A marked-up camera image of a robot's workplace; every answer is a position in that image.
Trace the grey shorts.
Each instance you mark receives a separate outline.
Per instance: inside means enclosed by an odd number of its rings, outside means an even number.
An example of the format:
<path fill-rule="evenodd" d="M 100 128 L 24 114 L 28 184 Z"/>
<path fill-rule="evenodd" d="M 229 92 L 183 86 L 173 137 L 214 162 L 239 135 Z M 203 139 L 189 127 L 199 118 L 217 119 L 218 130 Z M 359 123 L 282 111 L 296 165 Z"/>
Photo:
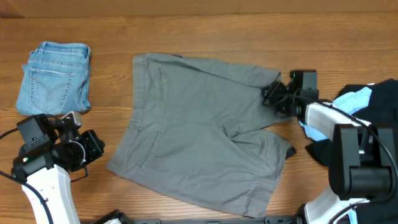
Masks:
<path fill-rule="evenodd" d="M 280 72 L 169 54 L 134 57 L 133 107 L 108 162 L 115 174 L 212 210 L 261 218 L 291 143 L 262 104 Z"/>

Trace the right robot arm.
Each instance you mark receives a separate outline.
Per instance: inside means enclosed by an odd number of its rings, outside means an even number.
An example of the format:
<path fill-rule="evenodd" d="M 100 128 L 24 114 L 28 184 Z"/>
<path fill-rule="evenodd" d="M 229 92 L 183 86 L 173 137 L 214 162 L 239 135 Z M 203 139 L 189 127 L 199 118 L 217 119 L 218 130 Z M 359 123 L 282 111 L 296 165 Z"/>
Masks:
<path fill-rule="evenodd" d="M 297 117 L 333 144 L 328 187 L 283 223 L 351 223 L 359 205 L 396 197 L 397 140 L 392 128 L 375 126 L 321 100 L 314 70 L 292 70 L 287 85 L 275 80 L 261 91 L 264 106 Z"/>

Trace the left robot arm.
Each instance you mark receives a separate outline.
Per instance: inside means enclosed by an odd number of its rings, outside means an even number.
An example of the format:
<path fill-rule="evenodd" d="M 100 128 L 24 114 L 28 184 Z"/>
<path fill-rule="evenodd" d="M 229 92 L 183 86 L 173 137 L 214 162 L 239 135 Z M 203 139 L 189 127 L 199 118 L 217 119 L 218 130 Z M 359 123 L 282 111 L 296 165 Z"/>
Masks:
<path fill-rule="evenodd" d="M 104 153 L 105 144 L 74 111 L 61 118 L 29 116 L 17 124 L 24 145 L 13 160 L 12 176 L 22 182 L 37 223 L 79 223 L 70 173 L 86 169 Z"/>

